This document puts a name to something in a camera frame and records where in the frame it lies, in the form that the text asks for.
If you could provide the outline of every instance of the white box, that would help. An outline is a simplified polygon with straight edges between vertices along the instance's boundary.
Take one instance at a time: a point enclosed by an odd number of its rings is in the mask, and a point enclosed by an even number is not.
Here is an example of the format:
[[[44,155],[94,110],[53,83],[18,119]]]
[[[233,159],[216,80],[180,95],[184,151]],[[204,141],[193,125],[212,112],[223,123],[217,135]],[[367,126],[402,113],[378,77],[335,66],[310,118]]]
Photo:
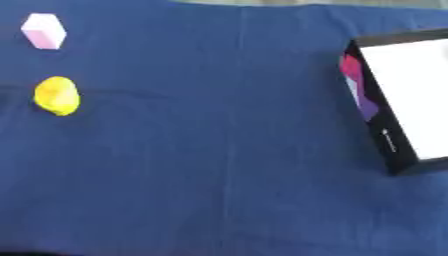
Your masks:
[[[67,36],[56,15],[50,13],[32,13],[21,30],[38,49],[57,50]]]

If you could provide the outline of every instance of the blue cloth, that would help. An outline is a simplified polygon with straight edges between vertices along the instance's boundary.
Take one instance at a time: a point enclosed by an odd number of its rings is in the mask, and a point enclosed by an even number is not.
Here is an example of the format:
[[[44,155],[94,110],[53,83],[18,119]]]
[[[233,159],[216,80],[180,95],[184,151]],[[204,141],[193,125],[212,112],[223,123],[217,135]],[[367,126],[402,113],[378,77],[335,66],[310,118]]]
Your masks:
[[[93,256],[448,254],[448,173],[388,177],[338,71],[350,38],[443,11],[3,0],[0,250]],[[57,13],[60,51],[20,34]],[[31,102],[54,75],[82,106]]]

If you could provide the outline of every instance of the yellow cup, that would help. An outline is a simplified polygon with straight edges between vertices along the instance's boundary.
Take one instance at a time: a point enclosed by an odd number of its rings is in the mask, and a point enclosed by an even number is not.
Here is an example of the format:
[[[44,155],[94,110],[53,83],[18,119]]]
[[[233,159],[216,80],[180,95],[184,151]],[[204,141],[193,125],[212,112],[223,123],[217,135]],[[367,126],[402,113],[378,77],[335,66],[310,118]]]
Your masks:
[[[54,76],[37,85],[34,102],[57,116],[67,116],[78,109],[80,96],[72,80]]]

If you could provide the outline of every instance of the small logo on box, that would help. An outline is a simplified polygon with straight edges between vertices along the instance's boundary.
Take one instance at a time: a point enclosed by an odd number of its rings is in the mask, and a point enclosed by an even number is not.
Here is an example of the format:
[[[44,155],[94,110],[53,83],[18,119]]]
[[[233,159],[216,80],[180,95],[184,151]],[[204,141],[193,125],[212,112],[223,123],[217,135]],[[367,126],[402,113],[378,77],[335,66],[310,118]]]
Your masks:
[[[381,133],[384,135],[384,137],[386,138],[387,144],[389,144],[390,149],[392,150],[392,152],[396,153],[397,152],[397,147],[395,146],[395,144],[392,141],[392,138],[390,137],[389,131],[387,129],[383,129],[381,131]]]

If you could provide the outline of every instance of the cube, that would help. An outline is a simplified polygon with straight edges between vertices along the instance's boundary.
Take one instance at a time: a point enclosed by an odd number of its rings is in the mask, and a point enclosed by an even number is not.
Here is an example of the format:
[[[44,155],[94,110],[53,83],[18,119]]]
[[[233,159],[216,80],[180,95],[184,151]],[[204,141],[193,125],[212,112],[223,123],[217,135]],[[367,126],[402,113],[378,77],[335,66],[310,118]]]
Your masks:
[[[392,174],[448,170],[448,29],[354,39],[341,69]]]
[[[21,30],[38,49],[57,50],[67,35],[56,15],[50,13],[32,13]]]

